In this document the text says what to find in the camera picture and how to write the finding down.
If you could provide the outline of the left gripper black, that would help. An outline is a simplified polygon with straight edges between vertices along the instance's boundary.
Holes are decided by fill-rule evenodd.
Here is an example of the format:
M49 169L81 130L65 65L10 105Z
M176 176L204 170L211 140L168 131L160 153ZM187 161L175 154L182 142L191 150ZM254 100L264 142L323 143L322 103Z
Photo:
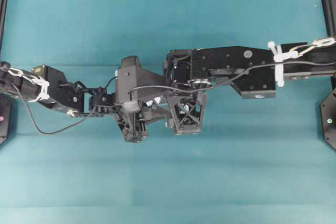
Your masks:
M110 115L113 118L122 118L120 105L116 105L114 93L109 94L107 88L86 88L83 93L91 95L89 98L89 112L83 112L82 116L87 116L92 113L91 117L103 117Z

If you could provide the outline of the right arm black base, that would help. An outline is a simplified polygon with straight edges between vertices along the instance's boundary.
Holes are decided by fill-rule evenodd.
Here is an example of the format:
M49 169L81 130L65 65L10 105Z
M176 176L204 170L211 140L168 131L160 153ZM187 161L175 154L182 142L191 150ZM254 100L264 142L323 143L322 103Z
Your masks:
M335 89L321 102L320 112L324 141L335 150Z

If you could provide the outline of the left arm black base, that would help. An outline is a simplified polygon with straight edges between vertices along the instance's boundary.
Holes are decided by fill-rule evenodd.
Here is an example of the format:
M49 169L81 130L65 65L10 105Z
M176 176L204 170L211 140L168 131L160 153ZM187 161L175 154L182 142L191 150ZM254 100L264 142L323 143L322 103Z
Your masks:
M8 138L11 111L12 104L10 100L6 96L1 94L0 144L3 144Z

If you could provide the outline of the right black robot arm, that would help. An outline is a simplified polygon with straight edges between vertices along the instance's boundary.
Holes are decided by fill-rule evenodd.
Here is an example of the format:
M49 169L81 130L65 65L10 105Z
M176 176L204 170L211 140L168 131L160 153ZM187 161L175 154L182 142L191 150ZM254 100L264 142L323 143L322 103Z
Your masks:
M232 86L244 99L276 95L274 55L270 50L242 46L176 49L163 64L166 83L179 89L199 89L212 83ZM283 67L284 80L335 75L335 46L320 47Z

